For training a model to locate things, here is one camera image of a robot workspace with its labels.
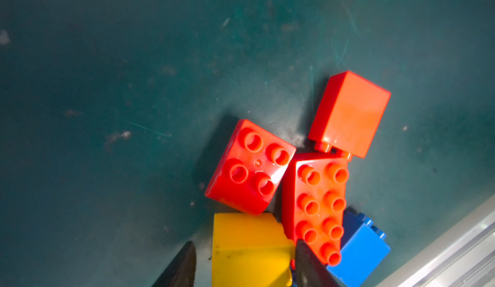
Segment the yellow lego brick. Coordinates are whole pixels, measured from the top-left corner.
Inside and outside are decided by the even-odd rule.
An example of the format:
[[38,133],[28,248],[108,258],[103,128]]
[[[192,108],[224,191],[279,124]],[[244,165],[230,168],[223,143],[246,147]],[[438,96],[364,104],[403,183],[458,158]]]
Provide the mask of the yellow lego brick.
[[295,244],[273,214],[214,215],[212,286],[291,286]]

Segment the blue lego brick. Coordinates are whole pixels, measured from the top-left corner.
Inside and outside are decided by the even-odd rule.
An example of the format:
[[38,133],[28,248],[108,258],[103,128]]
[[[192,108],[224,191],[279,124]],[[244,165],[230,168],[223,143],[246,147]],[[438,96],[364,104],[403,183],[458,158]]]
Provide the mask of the blue lego brick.
[[344,212],[341,261],[327,271],[346,286],[361,286],[391,251],[386,234],[363,213]]

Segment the red long lego brick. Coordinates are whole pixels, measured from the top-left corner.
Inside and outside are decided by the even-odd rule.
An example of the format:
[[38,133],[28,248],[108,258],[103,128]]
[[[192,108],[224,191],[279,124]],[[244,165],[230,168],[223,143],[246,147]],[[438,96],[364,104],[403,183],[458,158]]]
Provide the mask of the red long lego brick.
[[295,154],[282,178],[282,224],[305,241],[323,265],[340,263],[347,207],[348,159],[340,153]]

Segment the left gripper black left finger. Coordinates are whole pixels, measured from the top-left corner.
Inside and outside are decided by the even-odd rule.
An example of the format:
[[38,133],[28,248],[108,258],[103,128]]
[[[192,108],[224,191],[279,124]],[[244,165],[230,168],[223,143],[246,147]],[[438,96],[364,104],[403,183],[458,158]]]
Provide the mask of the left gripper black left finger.
[[194,287],[197,252],[193,241],[188,241],[153,283],[153,287]]

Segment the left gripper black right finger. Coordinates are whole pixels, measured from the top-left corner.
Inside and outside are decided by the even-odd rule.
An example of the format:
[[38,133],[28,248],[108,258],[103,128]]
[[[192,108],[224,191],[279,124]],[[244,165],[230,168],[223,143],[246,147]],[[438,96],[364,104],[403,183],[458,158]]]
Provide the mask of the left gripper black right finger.
[[299,287],[339,287],[309,245],[299,239],[295,249],[295,277]]

